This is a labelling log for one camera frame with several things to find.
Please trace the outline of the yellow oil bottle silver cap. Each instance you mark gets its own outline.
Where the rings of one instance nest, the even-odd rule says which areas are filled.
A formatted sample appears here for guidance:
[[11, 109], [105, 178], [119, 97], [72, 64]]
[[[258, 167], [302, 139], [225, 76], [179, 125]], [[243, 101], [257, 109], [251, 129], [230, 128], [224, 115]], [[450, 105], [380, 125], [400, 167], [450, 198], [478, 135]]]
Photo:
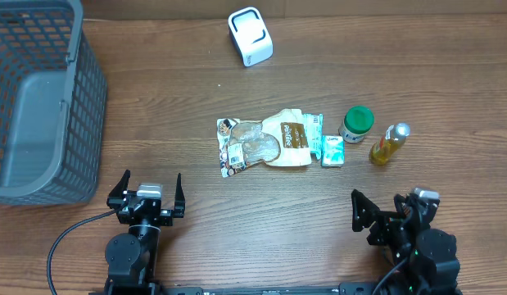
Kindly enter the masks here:
[[375, 165], [387, 164], [410, 136], [410, 126], [404, 122], [391, 125], [386, 133], [371, 147], [369, 159]]

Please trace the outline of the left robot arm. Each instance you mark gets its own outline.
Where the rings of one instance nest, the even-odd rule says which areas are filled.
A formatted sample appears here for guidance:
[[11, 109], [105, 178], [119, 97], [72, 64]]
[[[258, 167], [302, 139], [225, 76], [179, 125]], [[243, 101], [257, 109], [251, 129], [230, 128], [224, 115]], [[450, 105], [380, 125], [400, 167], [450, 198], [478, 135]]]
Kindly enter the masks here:
[[163, 227], [184, 217], [182, 180], [177, 177], [174, 206], [163, 209], [161, 184], [141, 183], [136, 190], [129, 190], [129, 179], [130, 171], [126, 170], [106, 201], [118, 221], [128, 225], [128, 231], [106, 245], [108, 276], [104, 293], [162, 294], [163, 288], [155, 280], [159, 240]]

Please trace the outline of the mint green wipes pack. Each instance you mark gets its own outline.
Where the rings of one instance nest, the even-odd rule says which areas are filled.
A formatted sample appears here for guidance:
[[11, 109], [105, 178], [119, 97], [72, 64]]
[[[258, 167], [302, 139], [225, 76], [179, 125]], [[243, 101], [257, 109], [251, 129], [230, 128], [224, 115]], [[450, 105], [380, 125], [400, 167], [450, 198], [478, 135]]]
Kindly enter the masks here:
[[317, 160], [322, 157], [322, 136], [324, 116], [322, 114], [314, 115], [306, 113], [304, 117], [304, 126], [306, 138], [310, 147], [310, 152], [315, 155]]

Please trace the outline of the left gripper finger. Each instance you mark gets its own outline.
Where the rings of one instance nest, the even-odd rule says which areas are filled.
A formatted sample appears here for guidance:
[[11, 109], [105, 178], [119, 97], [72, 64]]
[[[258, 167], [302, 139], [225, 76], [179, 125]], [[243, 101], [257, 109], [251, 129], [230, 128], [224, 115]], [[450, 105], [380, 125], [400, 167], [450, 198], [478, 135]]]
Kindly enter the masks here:
[[185, 196], [182, 188], [182, 179], [181, 174], [178, 173], [176, 187], [175, 187], [175, 195], [174, 195], [174, 209], [173, 209], [173, 217], [174, 218], [183, 218], [185, 212]]
[[130, 170], [126, 170], [117, 183], [117, 185], [109, 192], [106, 204], [108, 207], [121, 207], [126, 199], [127, 188], [129, 185]]

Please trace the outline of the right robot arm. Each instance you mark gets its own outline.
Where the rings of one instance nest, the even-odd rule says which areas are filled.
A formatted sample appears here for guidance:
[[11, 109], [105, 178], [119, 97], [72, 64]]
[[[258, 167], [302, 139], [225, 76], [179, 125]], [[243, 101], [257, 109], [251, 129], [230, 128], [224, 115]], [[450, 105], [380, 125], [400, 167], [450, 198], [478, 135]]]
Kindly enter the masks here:
[[440, 194], [416, 187], [393, 198], [395, 210], [383, 211], [353, 190], [352, 230], [369, 229], [367, 242], [391, 252], [392, 268], [372, 294], [460, 294], [456, 237], [431, 226]]

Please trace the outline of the brown Pantree snack pouch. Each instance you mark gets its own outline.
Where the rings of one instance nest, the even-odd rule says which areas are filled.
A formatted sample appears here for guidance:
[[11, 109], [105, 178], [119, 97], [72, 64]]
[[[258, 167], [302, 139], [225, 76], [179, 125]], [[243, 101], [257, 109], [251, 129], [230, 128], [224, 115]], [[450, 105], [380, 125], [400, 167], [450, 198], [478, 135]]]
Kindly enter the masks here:
[[300, 109], [283, 109], [263, 120], [221, 118], [216, 122], [220, 170], [224, 178], [259, 163], [272, 167], [308, 166], [310, 152]]

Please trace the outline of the green lid jar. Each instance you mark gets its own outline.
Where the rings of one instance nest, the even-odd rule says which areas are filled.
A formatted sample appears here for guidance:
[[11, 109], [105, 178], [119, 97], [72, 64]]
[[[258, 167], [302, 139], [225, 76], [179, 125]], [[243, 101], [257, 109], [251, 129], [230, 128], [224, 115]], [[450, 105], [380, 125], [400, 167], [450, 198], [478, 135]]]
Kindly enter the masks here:
[[365, 106], [354, 106], [345, 115], [339, 134], [348, 143], [359, 143], [374, 123], [372, 111]]

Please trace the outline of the Kleenex tissue pocket pack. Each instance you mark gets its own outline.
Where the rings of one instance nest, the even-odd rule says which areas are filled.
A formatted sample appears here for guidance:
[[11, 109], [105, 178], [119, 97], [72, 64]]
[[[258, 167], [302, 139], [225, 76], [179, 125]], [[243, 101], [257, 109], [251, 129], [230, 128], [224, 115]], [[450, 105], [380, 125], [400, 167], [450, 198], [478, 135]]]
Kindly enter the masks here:
[[345, 163], [343, 137], [324, 135], [322, 137], [322, 167], [342, 167]]

